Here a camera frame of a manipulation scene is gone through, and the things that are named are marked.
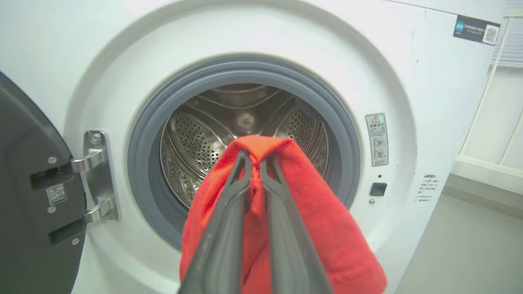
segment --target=washing machine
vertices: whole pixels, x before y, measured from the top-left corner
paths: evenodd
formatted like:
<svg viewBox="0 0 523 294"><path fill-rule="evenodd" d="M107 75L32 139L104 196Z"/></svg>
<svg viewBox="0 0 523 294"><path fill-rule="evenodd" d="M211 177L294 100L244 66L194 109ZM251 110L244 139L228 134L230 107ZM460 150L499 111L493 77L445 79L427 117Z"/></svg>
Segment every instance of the washing machine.
<svg viewBox="0 0 523 294"><path fill-rule="evenodd" d="M486 79L497 1L0 4L3 292L173 293L194 193L296 140L393 293Z"/></svg>

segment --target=qr code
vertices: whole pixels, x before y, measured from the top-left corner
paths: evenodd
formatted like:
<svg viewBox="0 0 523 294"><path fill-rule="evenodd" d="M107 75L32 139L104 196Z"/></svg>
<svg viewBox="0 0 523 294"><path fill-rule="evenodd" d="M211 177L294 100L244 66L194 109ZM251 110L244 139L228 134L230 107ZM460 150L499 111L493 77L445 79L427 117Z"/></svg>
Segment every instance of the qr code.
<svg viewBox="0 0 523 294"><path fill-rule="evenodd" d="M499 28L491 25L487 25L485 28L485 35L483 36L483 43L490 45L496 45L497 33Z"/></svg>
<svg viewBox="0 0 523 294"><path fill-rule="evenodd" d="M67 195L65 194L65 187L63 184L47 188L47 198L49 199L49 204L54 206L62 201L67 200Z"/></svg>

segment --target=red cloth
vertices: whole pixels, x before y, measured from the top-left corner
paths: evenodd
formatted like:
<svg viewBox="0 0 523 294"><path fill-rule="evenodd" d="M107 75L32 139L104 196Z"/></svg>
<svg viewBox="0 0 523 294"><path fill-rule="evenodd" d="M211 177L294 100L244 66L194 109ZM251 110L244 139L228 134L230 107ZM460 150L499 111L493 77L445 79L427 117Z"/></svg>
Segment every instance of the red cloth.
<svg viewBox="0 0 523 294"><path fill-rule="evenodd" d="M251 210L245 215L243 293L270 293L268 224L259 162L274 153L336 294L382 293L386 277L361 231L300 147L291 139L241 137L232 142L201 184L182 242L183 280L238 152L251 153Z"/></svg>

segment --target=barcode label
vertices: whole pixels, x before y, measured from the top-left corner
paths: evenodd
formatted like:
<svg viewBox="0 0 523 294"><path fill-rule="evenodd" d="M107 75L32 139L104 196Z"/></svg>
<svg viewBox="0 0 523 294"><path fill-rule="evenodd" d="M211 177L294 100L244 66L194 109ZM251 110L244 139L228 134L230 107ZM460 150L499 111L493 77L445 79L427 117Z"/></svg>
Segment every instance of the barcode label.
<svg viewBox="0 0 523 294"><path fill-rule="evenodd" d="M499 32L499 27L494 27L487 25L485 28L485 35L483 36L483 43L490 45L496 45L497 33Z"/></svg>
<svg viewBox="0 0 523 294"><path fill-rule="evenodd" d="M500 25L494 22L458 15L453 36L495 46L499 27Z"/></svg>

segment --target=warning sticker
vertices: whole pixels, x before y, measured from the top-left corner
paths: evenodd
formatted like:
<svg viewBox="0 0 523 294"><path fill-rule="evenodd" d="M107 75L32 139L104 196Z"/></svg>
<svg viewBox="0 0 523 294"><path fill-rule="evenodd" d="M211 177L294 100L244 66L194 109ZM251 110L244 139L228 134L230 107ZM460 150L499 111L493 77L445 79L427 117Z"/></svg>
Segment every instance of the warning sticker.
<svg viewBox="0 0 523 294"><path fill-rule="evenodd" d="M365 119L369 130L372 166L387 165L389 163L389 142L385 114L367 115Z"/></svg>

